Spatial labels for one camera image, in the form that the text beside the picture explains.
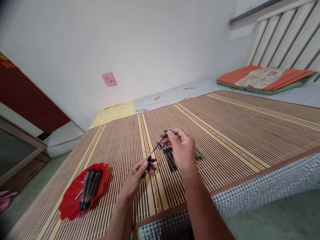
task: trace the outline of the person's right hand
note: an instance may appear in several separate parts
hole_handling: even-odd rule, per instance
[[[180,128],[164,130],[168,137],[162,140],[162,145],[172,146],[174,161],[182,177],[193,176],[198,173],[195,154],[195,141]]]

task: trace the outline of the person's left hand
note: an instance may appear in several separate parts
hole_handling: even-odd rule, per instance
[[[152,163],[155,161],[156,159],[151,158],[150,162],[148,162],[144,158],[130,167],[118,195],[120,200],[125,202],[133,201],[137,195],[141,178],[145,178],[147,175],[146,170],[149,175],[151,175],[151,169],[156,170],[156,167]]]

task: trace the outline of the pink cloth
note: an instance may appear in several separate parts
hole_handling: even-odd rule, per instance
[[[10,205],[10,200],[13,196],[17,195],[18,192],[12,192],[11,190],[0,192],[0,212],[6,210]]]

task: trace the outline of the pink sticky note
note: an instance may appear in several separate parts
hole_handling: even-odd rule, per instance
[[[106,83],[107,87],[115,86],[117,85],[117,81],[113,76],[113,73],[106,73],[101,75],[104,82]]]

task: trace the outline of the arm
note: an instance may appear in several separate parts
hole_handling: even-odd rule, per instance
[[[167,131],[163,145],[172,145],[173,157],[184,184],[195,239],[234,239],[200,177],[195,141],[181,129]]]
[[[146,176],[146,170],[150,175],[150,169],[156,170],[154,165],[152,163],[148,163],[146,158],[131,166],[117,197],[107,233],[103,239],[130,239],[132,230],[133,200],[137,195],[141,178]]]

